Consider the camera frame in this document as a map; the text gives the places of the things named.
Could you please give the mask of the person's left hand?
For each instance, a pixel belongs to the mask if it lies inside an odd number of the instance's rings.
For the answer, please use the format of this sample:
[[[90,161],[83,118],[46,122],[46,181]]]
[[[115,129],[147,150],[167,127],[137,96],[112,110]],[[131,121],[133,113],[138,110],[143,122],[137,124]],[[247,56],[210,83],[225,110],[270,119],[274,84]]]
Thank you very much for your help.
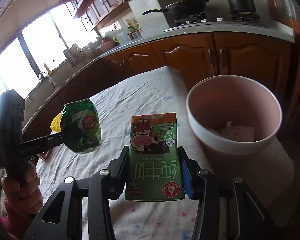
[[[30,215],[36,215],[42,209],[40,179],[32,163],[28,164],[21,184],[13,178],[5,177],[1,185],[10,207],[21,217],[30,218]]]

